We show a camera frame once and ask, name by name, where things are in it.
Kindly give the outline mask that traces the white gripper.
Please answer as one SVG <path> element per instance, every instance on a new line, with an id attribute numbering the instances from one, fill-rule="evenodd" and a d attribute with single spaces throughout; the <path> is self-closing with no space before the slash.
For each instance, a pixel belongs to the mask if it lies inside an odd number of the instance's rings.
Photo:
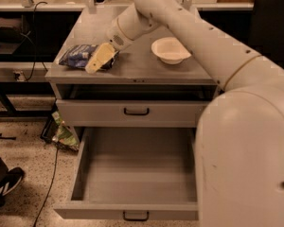
<path id="1" fill-rule="evenodd" d="M 85 66 L 85 71 L 89 74 L 96 73 L 103 65 L 109 62 L 117 53 L 129 47 L 133 41 L 128 39 L 120 27 L 117 20 L 113 20 L 106 31 L 108 41 L 111 43 L 100 44 L 93 53 L 91 59 Z"/>

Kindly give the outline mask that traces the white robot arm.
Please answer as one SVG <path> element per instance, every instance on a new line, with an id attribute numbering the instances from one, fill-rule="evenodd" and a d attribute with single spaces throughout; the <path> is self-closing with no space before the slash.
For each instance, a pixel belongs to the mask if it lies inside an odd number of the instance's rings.
<path id="1" fill-rule="evenodd" d="M 205 108 L 194 156 L 200 227 L 284 227 L 284 69 L 177 0 L 133 0 L 86 71 L 162 25 L 222 88 Z"/>

